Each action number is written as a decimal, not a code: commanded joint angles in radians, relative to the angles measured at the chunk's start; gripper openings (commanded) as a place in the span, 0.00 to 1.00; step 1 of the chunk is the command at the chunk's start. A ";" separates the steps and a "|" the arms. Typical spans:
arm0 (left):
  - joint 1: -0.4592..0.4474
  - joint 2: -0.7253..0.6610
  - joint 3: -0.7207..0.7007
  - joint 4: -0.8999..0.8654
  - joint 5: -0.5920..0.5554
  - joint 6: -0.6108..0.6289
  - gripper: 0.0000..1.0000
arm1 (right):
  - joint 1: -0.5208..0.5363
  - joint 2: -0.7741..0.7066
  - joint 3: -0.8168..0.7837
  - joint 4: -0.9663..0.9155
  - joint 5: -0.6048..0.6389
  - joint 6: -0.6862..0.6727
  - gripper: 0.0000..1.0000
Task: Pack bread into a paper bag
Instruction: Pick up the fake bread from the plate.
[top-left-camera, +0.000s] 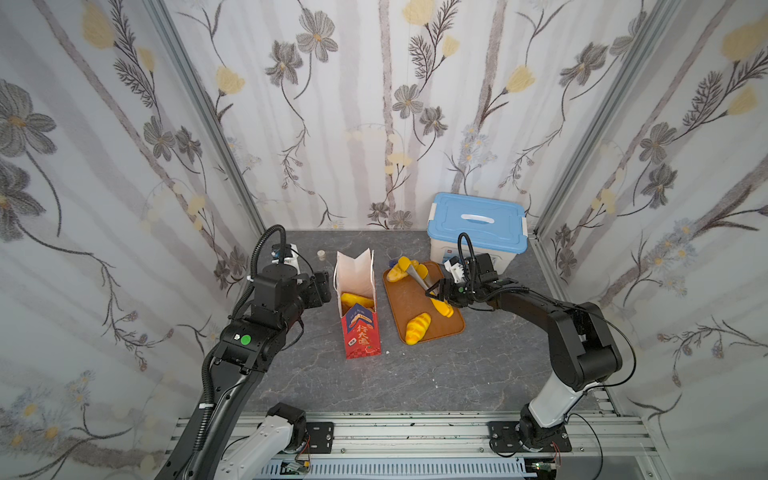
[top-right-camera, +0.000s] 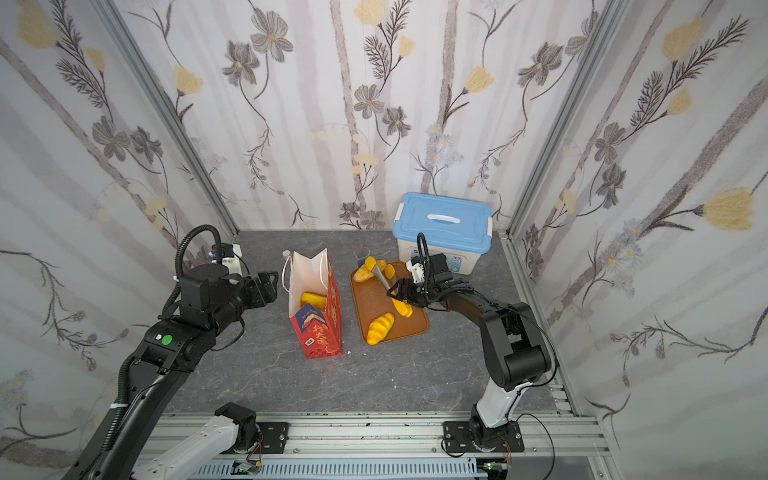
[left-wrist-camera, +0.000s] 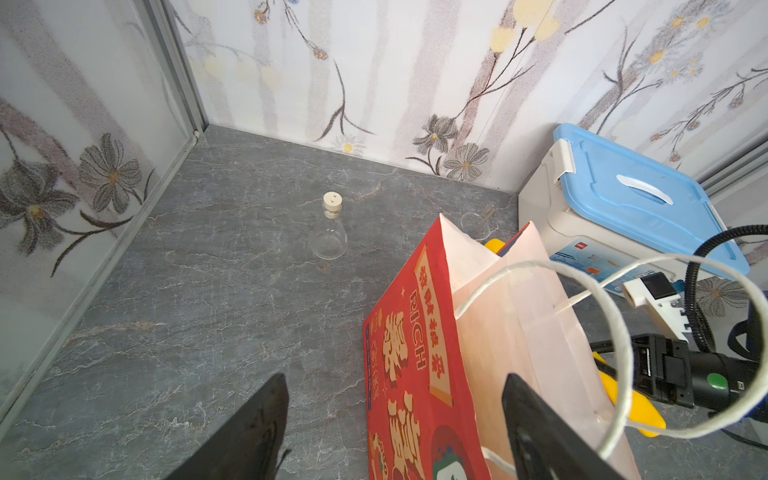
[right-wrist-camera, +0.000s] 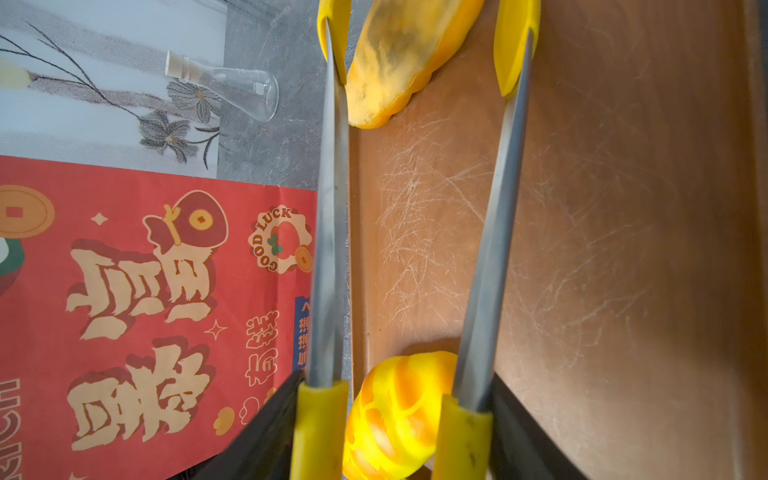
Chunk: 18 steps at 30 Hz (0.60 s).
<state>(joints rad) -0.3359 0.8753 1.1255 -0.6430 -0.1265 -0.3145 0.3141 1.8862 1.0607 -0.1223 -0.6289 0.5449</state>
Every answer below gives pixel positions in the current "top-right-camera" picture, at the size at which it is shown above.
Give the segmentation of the yellow steel kitchen tongs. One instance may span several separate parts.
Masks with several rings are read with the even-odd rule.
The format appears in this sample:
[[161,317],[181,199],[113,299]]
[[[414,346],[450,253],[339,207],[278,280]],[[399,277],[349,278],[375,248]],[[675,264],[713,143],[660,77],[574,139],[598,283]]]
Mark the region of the yellow steel kitchen tongs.
[[[380,281],[384,286],[385,292],[393,286],[392,281],[395,278],[395,268],[384,260],[376,260],[369,256],[364,261],[364,266]],[[410,318],[413,315],[413,307],[409,304],[390,298],[398,314],[404,318]]]

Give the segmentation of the red paper gift bag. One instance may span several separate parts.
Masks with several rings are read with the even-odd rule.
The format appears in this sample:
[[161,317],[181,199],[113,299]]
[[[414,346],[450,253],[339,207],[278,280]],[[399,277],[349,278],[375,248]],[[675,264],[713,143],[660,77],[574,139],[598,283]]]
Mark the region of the red paper gift bag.
[[[297,251],[285,262],[281,272],[282,287],[288,294],[288,316],[307,359],[343,354],[341,301],[334,270],[324,249],[314,257]],[[305,292],[327,297],[327,306],[319,311],[300,304]]]

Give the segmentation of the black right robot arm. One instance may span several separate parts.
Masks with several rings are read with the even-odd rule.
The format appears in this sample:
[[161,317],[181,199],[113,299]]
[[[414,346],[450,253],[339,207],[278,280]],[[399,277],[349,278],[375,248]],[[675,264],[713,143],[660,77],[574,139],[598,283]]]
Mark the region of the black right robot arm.
[[426,235],[416,237],[417,255],[410,276],[388,288],[387,296],[410,306],[457,313],[480,332],[489,383],[473,406],[464,429],[449,427],[443,436],[447,453],[473,448],[492,452],[503,446],[523,450],[512,414],[524,393],[551,382],[559,364],[531,307],[492,299],[468,281],[454,276],[443,253],[429,251]]

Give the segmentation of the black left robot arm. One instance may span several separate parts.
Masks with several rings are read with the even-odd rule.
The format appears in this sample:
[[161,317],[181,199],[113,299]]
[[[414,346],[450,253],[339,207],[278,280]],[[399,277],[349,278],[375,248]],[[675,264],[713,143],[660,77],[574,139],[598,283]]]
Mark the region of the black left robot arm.
[[165,408],[218,337],[250,309],[274,302],[279,275],[242,276],[224,261],[234,255],[218,229],[193,228],[174,259],[176,283],[157,323],[117,374],[117,395],[100,426],[66,473],[68,479],[130,479]]

